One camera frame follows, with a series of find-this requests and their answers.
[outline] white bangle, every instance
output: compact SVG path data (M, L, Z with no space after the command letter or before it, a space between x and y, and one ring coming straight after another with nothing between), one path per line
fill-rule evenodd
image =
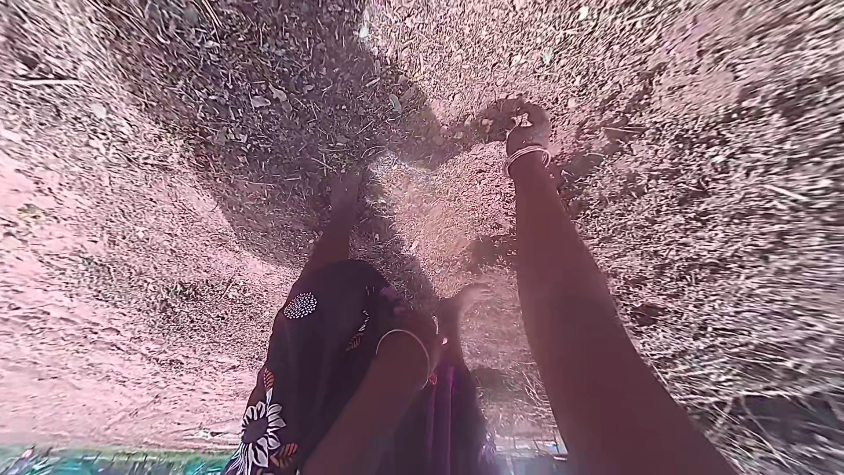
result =
M512 165L513 162L516 161L516 159L518 157L523 156L523 155L527 155L527 154L533 153L533 152L542 152L543 153L543 157L542 157L543 167L547 167L548 164L551 163L551 152L549 152L548 149L546 149L542 145L528 145L527 147L525 147L523 149L516 150L515 152L513 152L513 155L507 157L507 160L504 161L504 166L502 168L502 171L504 172L504 176L508 177L508 178L512 178L510 176L510 165Z
M391 333L397 333L399 331L401 331L402 333L407 333L408 335L412 336L419 343L419 345L422 347L422 351L425 352L425 369L430 374L430 372L433 371L433 369L430 367L430 355L428 354L428 348L425 347L425 344L422 343L422 340L420 340L420 338L418 336L416 336L412 331L402 330L400 328L388 331L387 333L385 333L384 335L381 336L380 340L378 340L378 344L375 347L375 354L376 355L378 354L378 348L381 347L381 342L384 341L384 338L387 338L387 335L389 335ZM426 379L425 382L422 384L422 387L424 388L427 385L428 385L428 380Z

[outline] soil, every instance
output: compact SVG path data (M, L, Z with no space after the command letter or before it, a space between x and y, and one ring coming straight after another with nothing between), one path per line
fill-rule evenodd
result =
M501 438L555 433L501 142L560 198L642 356L747 472L844 467L842 11L783 0L0 5L0 443L237 441L272 317L366 169L353 254L464 351Z

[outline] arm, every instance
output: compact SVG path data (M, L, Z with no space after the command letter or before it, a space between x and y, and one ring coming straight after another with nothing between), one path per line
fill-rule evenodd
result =
M360 388L306 461L304 475L375 473L384 441L428 377L426 364L412 336L385 337Z
M530 120L508 137L508 154L547 144L544 111L531 108ZM510 167L519 299L572 460L588 473L735 473L636 353L538 155Z

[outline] dark floral dress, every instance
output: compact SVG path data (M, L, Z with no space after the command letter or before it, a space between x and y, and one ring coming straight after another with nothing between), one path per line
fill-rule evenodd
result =
M276 315L241 444L224 475L297 473L357 390L381 337L401 319L424 317L366 262L303 275ZM414 324L420 321L427 325ZM497 472L476 392L464 365L441 363L399 424L378 473Z

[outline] wrist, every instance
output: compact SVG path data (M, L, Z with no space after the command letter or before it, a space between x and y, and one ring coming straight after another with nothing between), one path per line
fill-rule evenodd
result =
M407 383L414 390L428 379L429 355L413 336L396 331L384 336L378 345L371 370L387 374L396 383Z
M522 177L533 177L537 172L548 175L543 159L544 153L541 151L530 152L518 157L510 164L510 176L514 181L517 181Z

